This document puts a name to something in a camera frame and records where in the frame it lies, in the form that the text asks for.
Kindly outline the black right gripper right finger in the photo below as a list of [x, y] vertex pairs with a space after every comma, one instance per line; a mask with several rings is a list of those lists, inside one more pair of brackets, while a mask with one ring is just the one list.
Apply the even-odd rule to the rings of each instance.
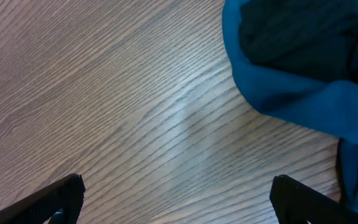
[[358, 213], [287, 175], [273, 178], [269, 198], [279, 224], [358, 224]]

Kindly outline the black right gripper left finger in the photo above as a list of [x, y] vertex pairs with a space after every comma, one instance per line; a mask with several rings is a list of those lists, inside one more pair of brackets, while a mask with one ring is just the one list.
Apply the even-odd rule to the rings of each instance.
[[70, 174], [2, 209], [0, 224], [76, 224], [86, 188], [79, 174]]

